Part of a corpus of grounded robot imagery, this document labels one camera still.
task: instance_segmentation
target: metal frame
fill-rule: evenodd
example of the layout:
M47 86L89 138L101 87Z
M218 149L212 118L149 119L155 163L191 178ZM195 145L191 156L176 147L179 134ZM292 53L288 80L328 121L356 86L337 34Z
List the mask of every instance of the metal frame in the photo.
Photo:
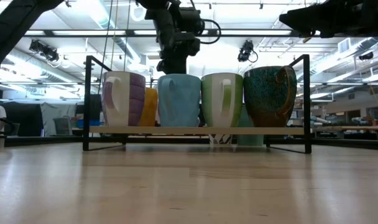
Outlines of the metal frame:
M90 138L90 95L91 95L91 76L92 76L92 63L95 62L103 67L106 71L110 72L111 69L105 66L98 59L89 55L85 60L85 95L84 95L84 127L83 127L83 150L90 151L90 142L117 142L116 138L101 139Z
M24 37L58 37L58 38L107 38L107 37L156 37L156 30L154 29L116 29L111 30L107 34L80 34L80 32L106 32L106 30L99 29L44 29L44 30L28 30ZM224 31L237 32L237 34L224 34ZM279 31L286 32L286 34L278 34ZM205 29L205 34L200 37L217 37L218 29ZM300 33L291 29L221 29L221 37L299 37Z
M297 63L303 60L303 70L304 70L304 139L298 141L299 144L304 144L305 151L293 151L289 149L281 149L277 147L271 147L269 142L269 137L266 136L266 145L272 149L280 149L284 151L290 152L298 152L304 154L311 154L311 133L310 133L310 107L311 107L311 99L310 99L310 57L309 55L301 55L297 58L294 62L290 64L290 66L294 66ZM85 65L85 96L84 96L84 128L83 128L83 150L84 151L91 151L90 150L90 142L121 142L125 144L127 142L127 135L123 136L123 138L90 138L90 95L91 95L91 73L92 73L92 62L97 63L99 66L103 67L106 71L111 71L111 69L105 66L102 62L98 59L94 58L92 55L86 57L86 65Z
M290 66L294 66L303 60L303 131L304 138L299 140L298 143L304 144L305 151L294 151L290 149L282 149L279 147L271 147L269 142L269 137L266 136L265 143L268 148L280 149L289 152L298 152L303 154L312 153L312 141L311 141L311 98L310 98L310 57L307 54L301 55L299 58L295 59Z

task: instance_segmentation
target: green and white mug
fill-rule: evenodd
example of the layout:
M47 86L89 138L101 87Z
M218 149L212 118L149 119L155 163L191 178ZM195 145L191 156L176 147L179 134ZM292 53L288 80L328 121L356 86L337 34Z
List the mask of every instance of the green and white mug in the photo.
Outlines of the green and white mug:
M236 127L242 110L243 77L235 73L214 73L201 79L201 106L209 127ZM210 135L212 144L230 144L225 135Z

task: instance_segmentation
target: ceiling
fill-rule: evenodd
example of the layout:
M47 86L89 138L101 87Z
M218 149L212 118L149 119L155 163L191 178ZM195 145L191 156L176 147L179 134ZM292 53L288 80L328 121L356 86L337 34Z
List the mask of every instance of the ceiling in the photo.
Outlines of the ceiling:
M183 5L189 6L189 0L182 1ZM289 27L280 23L278 18L281 13L288 10L305 7L318 0L194 0L196 8L201 10L203 19L215 20L222 29L289 29ZM263 2L263 8L260 9L260 2ZM0 2L0 13L10 3L10 1ZM154 29L152 21L140 19L143 16L144 9L137 7L134 1L128 0L70 0L71 7L62 3L52 11L45 12L30 28L31 30L45 29L71 29L71 30L99 30L102 27L96 20L102 17L111 17L111 21L117 29ZM209 29L215 26L207 24ZM202 37L202 40L210 41L214 37ZM49 45L58 50L61 61L57 63L48 63L42 66L42 69L51 69L54 74L73 80L84 80L85 57L93 55L98 60L104 61L105 65L113 70L133 70L136 73L144 75L147 81L150 76L158 78L163 75L161 72L149 71L150 67L157 65L159 61L159 45L155 42L154 37L128 37L126 40L128 46L132 48L141 58L140 68L128 66L129 63L124 59L124 51L112 38L60 38L60 37L23 37L16 45L16 50L23 52L28 63L37 63L41 61L46 65L47 61L39 56L33 55L29 50L31 41L39 40L45 45ZM255 51L259 59L256 63L238 62L237 55L239 49L245 40L252 40L255 45ZM324 57L328 56L338 49L338 43L344 38L337 37L331 39L312 38L308 42L296 37L222 37L213 45L201 45L200 52L195 57L188 58L188 73L202 77L216 72L234 72L243 74L246 70L253 67L268 65L288 65L295 58L302 54L309 54L311 67L317 64ZM374 46L374 61L354 62L353 57L345 58L340 63L331 64L335 66L326 67L323 73L319 72L312 76L312 82L327 82L328 80L350 72L361 66L378 61L378 46ZM302 63L296 65L295 70L301 73ZM99 77L101 68L95 66L93 76ZM347 77L343 81L348 81L356 75ZM313 91L324 90L325 86L316 86Z

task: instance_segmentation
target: teal patterned mug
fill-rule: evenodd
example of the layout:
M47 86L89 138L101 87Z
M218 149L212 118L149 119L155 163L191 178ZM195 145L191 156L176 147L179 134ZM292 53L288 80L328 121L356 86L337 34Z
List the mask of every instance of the teal patterned mug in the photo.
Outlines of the teal patterned mug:
M244 74L244 101L255 127L285 127L297 94L290 66L254 68Z

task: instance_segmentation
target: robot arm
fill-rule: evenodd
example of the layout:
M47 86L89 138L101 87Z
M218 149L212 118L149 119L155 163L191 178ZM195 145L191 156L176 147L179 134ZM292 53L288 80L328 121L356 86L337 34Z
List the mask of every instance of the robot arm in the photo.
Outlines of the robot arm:
M327 0L288 11L279 19L303 37L311 37L317 30L321 38L378 36L378 0Z

